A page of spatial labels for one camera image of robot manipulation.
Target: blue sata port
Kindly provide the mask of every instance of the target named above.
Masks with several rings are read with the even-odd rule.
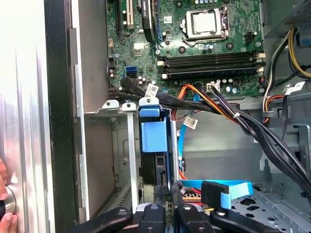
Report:
[[[134,78],[137,77],[138,70],[137,67],[126,67],[125,72],[127,76]]]

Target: pcie slot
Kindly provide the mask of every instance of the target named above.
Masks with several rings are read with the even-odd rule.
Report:
[[[127,27],[134,29],[133,0],[126,0]]]
[[[122,26],[121,26],[121,0],[115,0],[115,7],[116,7],[116,26],[117,26],[117,35],[119,38],[122,38]]]

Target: yellow wire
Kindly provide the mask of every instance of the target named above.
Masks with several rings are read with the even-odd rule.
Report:
[[[303,71],[303,70],[300,68],[300,66],[299,66],[299,64],[298,64],[298,62],[297,62],[296,55],[295,55],[295,51],[294,51],[294,30],[291,31],[288,40],[289,40],[289,43],[288,43],[288,45],[289,45],[289,52],[290,52],[290,57],[291,57],[291,60],[292,60],[292,62],[293,62],[293,65],[294,65],[294,66],[296,67],[296,69],[297,69],[298,71],[300,71],[303,75],[305,75],[305,76],[308,77],[308,78],[311,78],[311,73],[308,73],[308,72]]]

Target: sata port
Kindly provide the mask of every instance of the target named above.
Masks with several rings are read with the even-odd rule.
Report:
[[[126,73],[127,72],[136,72],[137,73],[137,67],[126,67]]]

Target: human hand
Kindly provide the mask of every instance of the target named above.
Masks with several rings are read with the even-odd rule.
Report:
[[[8,174],[6,167],[0,158],[0,200],[5,200],[8,197],[6,185],[8,183]],[[12,213],[6,213],[0,221],[0,233],[16,233],[17,216]]]
[[[0,221],[0,233],[16,233],[17,216],[6,213]]]
[[[6,172],[6,167],[0,158],[0,200],[5,200],[8,197],[6,191],[6,185],[8,184],[8,174]]]

